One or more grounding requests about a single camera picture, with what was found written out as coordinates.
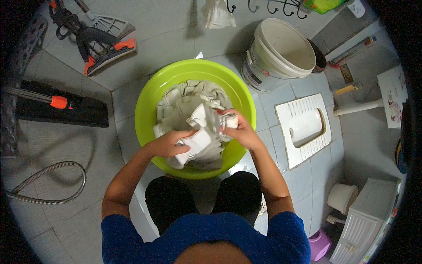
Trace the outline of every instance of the hand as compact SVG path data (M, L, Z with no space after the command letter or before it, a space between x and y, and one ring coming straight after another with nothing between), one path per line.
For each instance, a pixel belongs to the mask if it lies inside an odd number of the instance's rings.
M246 118L235 109L227 109L224 111L218 111L219 114L233 113L238 116L238 128L225 128L224 130L220 127L220 131L230 137L236 139L240 145L249 150L255 150L259 147L264 146L261 139L258 137L252 126L246 120Z
M190 146L176 146L176 142L188 136L195 134L196 130L190 131L170 131L161 137L147 143L144 148L153 156L173 157L177 154L182 154L190 150Z

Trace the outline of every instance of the small white bucket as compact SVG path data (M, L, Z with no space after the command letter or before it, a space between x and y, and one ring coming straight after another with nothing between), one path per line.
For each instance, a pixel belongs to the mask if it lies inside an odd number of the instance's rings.
M349 207L356 200L358 189L355 185L336 183L328 195L327 204L339 210L343 215L349 213Z
M314 50L294 26L275 18L262 21L246 51L241 75L260 93L269 93L292 79L308 76L315 67Z

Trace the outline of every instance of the white ceramic toilet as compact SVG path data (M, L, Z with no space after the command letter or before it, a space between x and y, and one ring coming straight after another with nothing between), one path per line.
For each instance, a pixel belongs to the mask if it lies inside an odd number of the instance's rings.
M331 142L330 123L320 93L280 104L276 113L290 169Z

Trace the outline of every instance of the plastic basin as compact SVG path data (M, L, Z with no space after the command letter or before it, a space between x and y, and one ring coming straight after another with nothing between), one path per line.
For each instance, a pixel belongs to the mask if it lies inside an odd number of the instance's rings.
M164 92L172 85L193 80L208 80L220 85L232 101L233 107L251 123L255 129L255 104L244 82L230 69L209 60L183 60L158 71L147 82L139 95L135 109L135 129L141 146L155 139L152 127L157 124L155 105ZM223 166L219 170L201 171L193 167L181 170L171 168L162 157L155 157L152 162L174 176L185 179L201 180L218 176L238 163L245 155L244 149L236 140L231 140L223 151Z

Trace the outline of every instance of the pink stool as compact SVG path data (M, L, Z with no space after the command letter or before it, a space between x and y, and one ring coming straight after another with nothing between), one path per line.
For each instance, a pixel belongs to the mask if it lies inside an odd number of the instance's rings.
M331 247L331 240L327 237L322 229L318 230L310 238L308 238L311 245L311 260L318 261L322 258Z

